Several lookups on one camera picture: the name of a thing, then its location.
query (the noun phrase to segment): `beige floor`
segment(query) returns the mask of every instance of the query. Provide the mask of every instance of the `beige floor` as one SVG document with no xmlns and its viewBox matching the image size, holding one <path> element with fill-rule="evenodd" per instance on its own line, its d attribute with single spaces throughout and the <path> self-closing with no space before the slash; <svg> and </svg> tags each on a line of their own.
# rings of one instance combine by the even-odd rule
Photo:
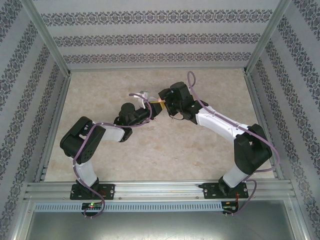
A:
<svg viewBox="0 0 320 240">
<path fill-rule="evenodd" d="M 59 147 L 64 134 L 81 117 L 113 123 L 129 93 L 158 92 L 173 83 L 187 83 L 187 70 L 79 72 L 72 75 L 45 181 L 72 182 L 72 161 Z M 257 122 L 241 69 L 195 70 L 195 91 L 218 112 L 238 122 Z M 124 143 L 100 142 L 93 167 L 101 181 L 219 179 L 234 165 L 233 145 L 190 121 L 171 120 L 163 110 L 157 122 L 133 129 Z M 269 168 L 269 161 L 261 168 Z M 273 178 L 272 172 L 255 178 Z"/>
</svg>

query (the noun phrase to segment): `patterned wallpaper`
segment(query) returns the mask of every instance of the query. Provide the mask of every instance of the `patterned wallpaper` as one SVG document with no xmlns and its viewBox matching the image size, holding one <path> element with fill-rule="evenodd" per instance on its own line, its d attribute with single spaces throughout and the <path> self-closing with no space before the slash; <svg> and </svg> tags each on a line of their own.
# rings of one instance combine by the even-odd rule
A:
<svg viewBox="0 0 320 240">
<path fill-rule="evenodd" d="M 319 17 L 316 0 L 293 0 L 251 73 L 311 239 L 320 239 Z"/>
<path fill-rule="evenodd" d="M 64 76 L 18 0 L 0 3 L 0 240 L 35 179 Z"/>
<path fill-rule="evenodd" d="M 245 67 L 279 0 L 35 0 L 71 70 Z"/>
</svg>

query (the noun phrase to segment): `purple cable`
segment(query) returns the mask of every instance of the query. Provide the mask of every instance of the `purple cable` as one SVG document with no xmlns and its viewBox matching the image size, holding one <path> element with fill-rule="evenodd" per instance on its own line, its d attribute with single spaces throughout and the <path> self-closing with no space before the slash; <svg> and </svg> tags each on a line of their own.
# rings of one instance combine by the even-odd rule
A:
<svg viewBox="0 0 320 240">
<path fill-rule="evenodd" d="M 190 74 L 193 76 L 193 80 L 194 80 L 194 81 L 193 81 L 193 85 L 191 85 Z M 254 136 L 255 138 L 261 140 L 262 142 L 264 142 L 265 144 L 267 144 L 267 145 L 274 151 L 274 153 L 275 153 L 275 155 L 276 155 L 276 164 L 275 164 L 274 166 L 268 168 L 268 169 L 256 170 L 256 171 L 255 171 L 256 173 L 273 171 L 274 169 L 276 169 L 276 168 L 279 166 L 279 164 L 280 164 L 280 155 L 279 155 L 278 151 L 276 150 L 276 148 L 275 148 L 271 143 L 269 143 L 269 142 L 268 142 L 267 140 L 265 140 L 263 137 L 261 137 L 261 136 L 255 134 L 255 133 L 249 131 L 248 129 L 245 129 L 245 128 L 241 127 L 241 126 L 238 126 L 237 124 L 233 123 L 232 121 L 230 121 L 230 120 L 224 118 L 223 116 L 217 114 L 216 112 L 213 112 L 213 111 L 211 111 L 210 109 L 208 109 L 208 108 L 202 103 L 202 101 L 200 100 L 200 98 L 198 97 L 198 95 L 196 94 L 196 92 L 195 92 L 195 90 L 194 90 L 194 88 L 193 88 L 193 86 L 195 85 L 195 82 L 196 82 L 196 76 L 195 76 L 195 74 L 194 74 L 192 71 L 188 71 L 188 73 L 187 73 L 187 79 L 188 79 L 189 88 L 191 89 L 192 94 L 193 94 L 194 97 L 197 99 L 197 101 L 200 103 L 201 107 L 203 107 L 205 110 L 207 110 L 208 113 L 212 114 L 213 116 L 217 116 L 217 118 L 220 118 L 221 120 L 227 122 L 228 124 L 230 124 L 230 125 L 238 128 L 238 129 L 240 129 L 240 130 L 242 130 L 242 131 L 250 134 L 251 136 Z M 254 189 L 253 189 L 250 197 L 248 198 L 248 200 L 245 202 L 245 204 L 244 204 L 234 215 L 238 214 L 239 212 L 241 212 L 241 211 L 245 208 L 245 206 L 249 203 L 249 201 L 251 200 L 251 198 L 253 197 L 253 195 L 254 195 L 254 193 L 255 193 L 255 191 L 256 191 L 256 189 L 257 189 L 257 181 L 254 180 L 254 179 L 249 179 L 249 180 L 247 180 L 249 177 L 250 177 L 250 175 L 248 175 L 248 176 L 244 179 L 244 181 L 254 182 Z"/>
<path fill-rule="evenodd" d="M 78 174 L 78 172 L 77 172 L 77 168 L 76 168 L 77 159 L 78 159 L 78 157 L 80 156 L 82 150 L 84 149 L 86 143 L 87 143 L 88 140 L 89 140 L 90 135 L 92 134 L 92 132 L 94 131 L 94 129 L 96 128 L 96 126 L 107 125 L 107 126 L 112 126 L 112 127 L 117 127 L 117 128 L 137 128 L 137 127 L 141 127 L 141 126 L 143 126 L 143 125 L 145 125 L 146 123 L 149 122 L 149 120 L 150 120 L 151 117 L 152 117 L 152 108 L 151 108 L 151 105 L 150 105 L 150 103 L 148 102 L 148 100 L 145 99 L 143 96 L 140 96 L 139 94 L 135 94 L 135 93 L 130 93 L 129 96 L 137 96 L 137 97 L 143 99 L 143 100 L 147 103 L 147 105 L 148 105 L 148 107 L 149 107 L 149 109 L 150 109 L 150 114 L 149 114 L 149 117 L 146 119 L 146 121 L 143 122 L 143 123 L 137 124 L 137 125 L 133 125 L 133 126 L 120 126 L 120 125 L 115 125 L 115 124 L 111 124 L 111 123 L 107 123 L 107 122 L 97 122 L 96 124 L 94 124 L 94 125 L 92 126 L 92 128 L 91 128 L 90 131 L 88 132 L 85 140 L 83 141 L 81 147 L 79 148 L 79 151 L 76 153 L 76 155 L 75 155 L 75 157 L 74 157 L 74 159 L 73 159 L 73 161 L 72 161 L 73 171 L 74 171 L 74 174 L 75 174 L 77 180 L 79 181 L 79 183 L 81 183 L 83 186 L 85 186 L 87 189 L 89 189 L 91 192 L 93 192 L 93 193 L 96 194 L 99 198 L 101 198 L 101 202 L 102 202 L 102 205 L 103 205 L 103 206 L 102 206 L 101 210 L 100 210 L 97 214 L 95 214 L 94 216 L 90 216 L 91 219 L 96 218 L 96 217 L 98 217 L 100 214 L 102 214 L 102 212 L 103 212 L 104 209 L 105 209 L 106 202 L 105 202 L 104 197 L 103 197 L 101 194 L 99 194 L 98 192 L 96 192 L 95 190 L 93 190 L 91 187 L 89 187 L 89 186 L 80 178 L 80 176 L 79 176 L 79 174 Z M 86 208 L 86 209 L 84 210 L 84 212 L 83 212 L 83 215 L 84 215 L 85 218 L 88 217 L 88 216 L 86 215 L 86 212 L 87 212 L 88 209 L 89 209 L 89 208 Z"/>
</svg>

